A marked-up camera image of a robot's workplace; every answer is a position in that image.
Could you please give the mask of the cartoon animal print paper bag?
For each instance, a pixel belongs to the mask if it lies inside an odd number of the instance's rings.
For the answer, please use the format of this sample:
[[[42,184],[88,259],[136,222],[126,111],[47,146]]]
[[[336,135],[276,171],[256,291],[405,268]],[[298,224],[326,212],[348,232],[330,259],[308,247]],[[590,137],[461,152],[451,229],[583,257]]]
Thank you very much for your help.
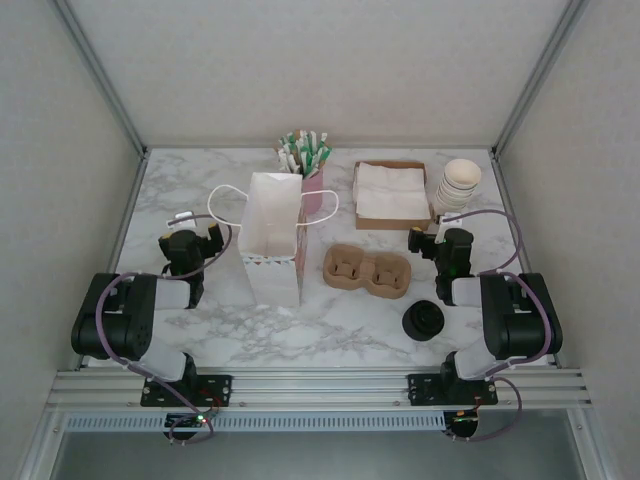
[[[214,196],[232,190],[244,197],[239,223],[222,219],[214,213]],[[301,290],[306,261],[307,228],[333,217],[328,214],[308,221],[304,201],[308,197],[330,195],[338,209],[338,194],[329,189],[304,192],[302,177],[287,173],[255,172],[249,191],[232,185],[216,186],[207,198],[207,211],[218,223],[237,228],[237,247],[255,302],[284,308],[301,304]]]

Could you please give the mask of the black cup lid stack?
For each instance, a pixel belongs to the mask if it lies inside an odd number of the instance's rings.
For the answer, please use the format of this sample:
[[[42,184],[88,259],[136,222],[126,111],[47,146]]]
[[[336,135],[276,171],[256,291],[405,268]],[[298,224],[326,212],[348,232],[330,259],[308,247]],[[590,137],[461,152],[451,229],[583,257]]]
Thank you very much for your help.
[[[403,314],[402,327],[409,338],[426,342],[439,335],[444,328],[442,310],[433,302],[420,300]]]

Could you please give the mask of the white paper cup stack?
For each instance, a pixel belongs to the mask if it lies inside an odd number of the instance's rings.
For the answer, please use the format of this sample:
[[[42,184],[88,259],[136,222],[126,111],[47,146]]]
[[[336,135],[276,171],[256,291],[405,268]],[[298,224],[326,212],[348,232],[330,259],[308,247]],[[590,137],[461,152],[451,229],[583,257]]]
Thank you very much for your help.
[[[459,212],[474,195],[482,178],[479,166],[471,160],[457,158],[449,161],[434,197],[436,214]]]

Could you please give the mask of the pink cup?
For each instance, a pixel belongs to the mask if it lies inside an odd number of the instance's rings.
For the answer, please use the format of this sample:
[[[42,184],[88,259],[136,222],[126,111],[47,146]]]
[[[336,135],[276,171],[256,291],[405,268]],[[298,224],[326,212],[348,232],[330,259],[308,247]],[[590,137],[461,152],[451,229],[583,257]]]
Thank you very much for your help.
[[[316,213],[322,206],[323,195],[317,191],[323,189],[323,171],[319,170],[313,176],[302,181],[302,192],[304,193],[302,204],[305,214],[310,216]]]

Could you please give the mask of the controller circuit board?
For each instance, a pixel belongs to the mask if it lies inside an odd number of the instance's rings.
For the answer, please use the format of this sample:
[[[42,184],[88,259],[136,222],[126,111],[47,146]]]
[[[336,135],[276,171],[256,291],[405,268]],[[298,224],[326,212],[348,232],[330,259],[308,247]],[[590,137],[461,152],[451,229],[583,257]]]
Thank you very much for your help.
[[[196,413],[169,413],[164,420],[165,429],[191,429],[198,431],[199,429],[207,429],[210,417],[205,414]]]
[[[479,425],[478,412],[475,409],[446,411],[444,420],[444,434],[450,438],[462,438],[464,441],[475,435]]]

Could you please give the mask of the aluminium frame post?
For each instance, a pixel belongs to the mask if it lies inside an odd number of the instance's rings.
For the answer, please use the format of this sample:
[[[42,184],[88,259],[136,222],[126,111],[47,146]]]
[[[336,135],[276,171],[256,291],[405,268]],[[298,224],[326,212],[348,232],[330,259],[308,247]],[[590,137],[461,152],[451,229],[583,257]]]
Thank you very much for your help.
[[[61,25],[69,36],[70,41],[74,45],[96,88],[114,115],[116,122],[123,130],[123,133],[134,148],[137,156],[141,160],[144,160],[148,148],[142,140],[138,129],[134,126],[120,95],[117,93],[84,27],[81,25],[70,0],[47,0],[47,2],[59,17]]]
[[[579,22],[590,0],[568,0],[553,27],[534,67],[511,109],[496,141],[491,147],[492,158],[500,161],[508,145],[516,135],[529,109],[559,58],[566,42]]]

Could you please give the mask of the aluminium slotted rail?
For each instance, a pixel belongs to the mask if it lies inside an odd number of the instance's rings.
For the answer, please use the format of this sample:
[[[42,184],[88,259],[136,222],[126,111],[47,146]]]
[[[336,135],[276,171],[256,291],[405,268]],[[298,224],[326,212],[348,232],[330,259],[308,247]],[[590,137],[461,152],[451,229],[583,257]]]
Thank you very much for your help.
[[[433,368],[204,368],[233,377],[230,411],[408,411],[408,376]],[[528,410],[590,408],[578,369],[552,366],[507,370]],[[143,378],[120,368],[60,372],[45,403],[48,411],[140,411]]]

